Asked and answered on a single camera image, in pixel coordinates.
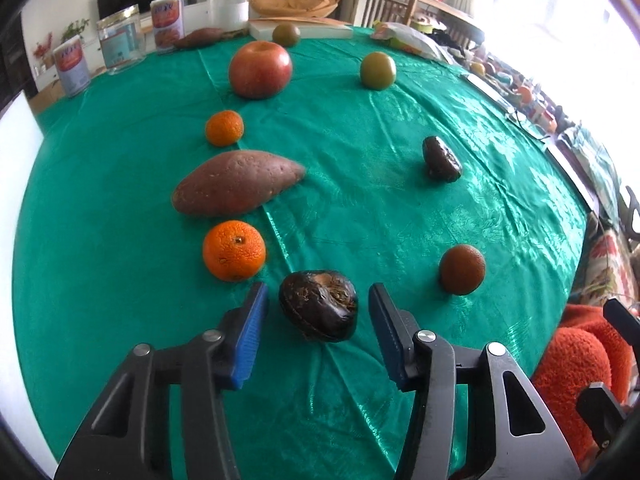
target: dark shiny object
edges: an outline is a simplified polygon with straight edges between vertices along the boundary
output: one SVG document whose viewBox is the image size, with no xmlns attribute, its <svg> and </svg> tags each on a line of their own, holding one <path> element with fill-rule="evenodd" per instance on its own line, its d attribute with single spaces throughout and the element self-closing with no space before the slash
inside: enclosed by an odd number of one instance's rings
<svg viewBox="0 0 640 480">
<path fill-rule="evenodd" d="M 422 156 L 432 179 L 455 182 L 462 176 L 462 164 L 440 137 L 423 140 Z"/>
<path fill-rule="evenodd" d="M 293 272 L 280 285 L 279 297 L 285 315 L 309 339 L 344 341 L 355 331 L 356 290 L 340 272 Z"/>
</svg>

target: jar lid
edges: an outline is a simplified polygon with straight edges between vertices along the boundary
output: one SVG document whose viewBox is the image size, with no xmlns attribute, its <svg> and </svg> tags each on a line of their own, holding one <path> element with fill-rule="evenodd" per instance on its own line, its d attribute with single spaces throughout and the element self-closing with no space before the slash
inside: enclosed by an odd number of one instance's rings
<svg viewBox="0 0 640 480">
<path fill-rule="evenodd" d="M 111 16 L 107 16 L 106 18 L 101 19 L 95 25 L 98 28 L 105 28 L 114 25 L 115 23 L 121 22 L 122 20 L 126 20 L 130 18 L 134 14 L 139 14 L 140 10 L 138 9 L 138 4 L 127 7 L 126 9 L 119 10 L 118 12 L 114 12 Z"/>
</svg>

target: metal screw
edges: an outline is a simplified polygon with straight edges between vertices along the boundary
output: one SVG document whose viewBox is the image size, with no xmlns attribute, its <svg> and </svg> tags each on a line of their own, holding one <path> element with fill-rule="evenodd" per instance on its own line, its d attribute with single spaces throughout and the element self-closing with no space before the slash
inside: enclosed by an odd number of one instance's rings
<svg viewBox="0 0 640 480">
<path fill-rule="evenodd" d="M 222 332 L 215 329 L 207 330 L 202 334 L 202 338 L 204 339 L 204 341 L 215 343 L 216 341 L 220 341 L 222 339 Z"/>
<path fill-rule="evenodd" d="M 143 355 L 147 355 L 151 352 L 151 346 L 146 343 L 140 343 L 139 345 L 135 345 L 133 347 L 133 353 L 138 357 L 142 357 Z"/>
<path fill-rule="evenodd" d="M 423 343 L 431 343 L 433 341 L 436 341 L 436 335 L 431 330 L 420 330 L 420 332 L 418 332 L 415 336 Z"/>
<path fill-rule="evenodd" d="M 487 347 L 488 351 L 491 352 L 493 355 L 500 357 L 501 355 L 505 355 L 507 352 L 507 349 L 504 347 L 503 344 L 498 343 L 498 342 L 493 342 L 493 343 L 489 343 L 489 346 Z"/>
</svg>

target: red towel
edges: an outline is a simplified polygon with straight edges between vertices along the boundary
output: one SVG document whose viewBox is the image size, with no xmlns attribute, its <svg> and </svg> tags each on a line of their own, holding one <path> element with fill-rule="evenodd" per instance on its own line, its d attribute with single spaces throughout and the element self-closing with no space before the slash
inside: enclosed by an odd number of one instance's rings
<svg viewBox="0 0 640 480">
<path fill-rule="evenodd" d="M 623 402 L 631 375 L 631 347 L 602 317 L 602 308 L 568 304 L 531 382 L 580 463 L 593 445 L 575 410 L 578 394 L 601 381 Z"/>
</svg>

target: red apple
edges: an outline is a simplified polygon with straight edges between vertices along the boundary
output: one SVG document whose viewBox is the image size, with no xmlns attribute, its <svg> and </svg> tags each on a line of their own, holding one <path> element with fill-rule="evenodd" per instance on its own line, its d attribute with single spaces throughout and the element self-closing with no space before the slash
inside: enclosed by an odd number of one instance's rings
<svg viewBox="0 0 640 480">
<path fill-rule="evenodd" d="M 246 99 L 266 99 L 291 80 L 289 53 L 271 41 L 252 41 L 241 47 L 229 64 L 231 88 Z"/>
</svg>

